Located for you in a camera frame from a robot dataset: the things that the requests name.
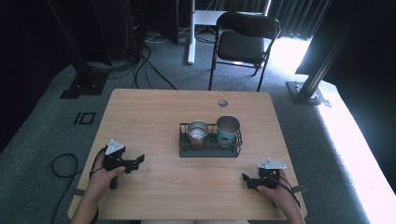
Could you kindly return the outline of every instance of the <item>tripod base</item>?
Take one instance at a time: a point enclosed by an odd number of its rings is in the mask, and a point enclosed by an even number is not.
[[[108,74],[96,75],[90,84],[81,84],[78,75],[69,90],[64,91],[61,99],[77,99],[80,95],[100,95],[106,85]]]
[[[317,89],[309,99],[305,99],[299,94],[301,87],[304,85],[303,82],[288,81],[286,82],[286,85],[289,88],[294,103],[297,105],[326,105],[328,107],[332,107],[330,102],[323,98],[319,89]]]

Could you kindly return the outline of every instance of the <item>gray carpet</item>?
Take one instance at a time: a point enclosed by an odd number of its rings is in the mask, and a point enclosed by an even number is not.
[[[286,81],[304,80],[294,71],[301,55],[299,50],[283,51],[282,46],[295,45],[301,40],[280,39],[267,68],[262,91],[271,94],[276,113],[290,152],[291,160],[300,184],[309,187],[304,193],[308,210],[306,223],[370,223],[342,160],[326,129],[321,109],[345,111],[345,105],[334,85],[326,82],[319,89],[331,100],[332,108],[325,105],[296,105],[285,85]],[[187,65],[188,42],[179,46],[170,41],[152,39],[147,46],[151,50],[149,61],[179,90],[207,90],[212,45],[197,41],[195,64]],[[144,48],[143,55],[149,56]],[[296,62],[286,63],[297,57]],[[107,100],[114,89],[131,88],[134,74],[131,71],[111,73],[102,95],[80,95],[78,99],[60,99],[76,75],[72,66],[56,76],[35,110],[0,155],[0,223],[50,223],[54,209],[62,197],[70,178],[59,178],[51,171],[54,158],[71,153],[78,158],[82,169],[88,157],[96,131],[106,109]],[[213,90],[255,91],[259,76],[251,77],[246,68],[219,65]],[[142,66],[137,74],[141,89],[172,89],[149,66]],[[91,125],[74,124],[78,113],[95,112]],[[63,175],[74,172],[74,161],[62,158],[56,170]],[[79,175],[67,191],[55,223],[68,223],[67,210]],[[128,223],[127,221],[100,221],[100,223]],[[285,221],[250,221],[250,223],[286,223]]]

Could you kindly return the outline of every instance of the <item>metal cup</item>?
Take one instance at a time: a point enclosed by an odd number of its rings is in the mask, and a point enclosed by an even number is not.
[[[205,141],[205,138],[209,132],[209,129],[206,123],[196,120],[191,122],[187,127],[187,133],[189,140],[192,143],[192,148],[199,149],[201,148],[202,143]]]
[[[216,122],[217,142],[221,147],[229,147],[236,134],[239,132],[240,124],[238,119],[230,115],[221,116]]]

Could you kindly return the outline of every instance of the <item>metal rack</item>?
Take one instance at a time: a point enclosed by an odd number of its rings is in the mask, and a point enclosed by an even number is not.
[[[179,156],[195,158],[236,158],[241,152],[242,134],[236,134],[233,143],[228,147],[221,147],[217,143],[216,124],[207,124],[209,133],[201,145],[192,144],[188,138],[189,123],[180,123],[179,127]]]

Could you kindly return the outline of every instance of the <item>black chair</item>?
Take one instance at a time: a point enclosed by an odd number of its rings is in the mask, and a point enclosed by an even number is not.
[[[280,33],[280,23],[276,19],[263,15],[251,15],[238,12],[225,12],[216,22],[216,39],[210,69],[209,90],[212,90],[213,71],[217,63],[255,68],[256,76],[262,66],[260,91],[264,70],[268,64],[271,47]]]

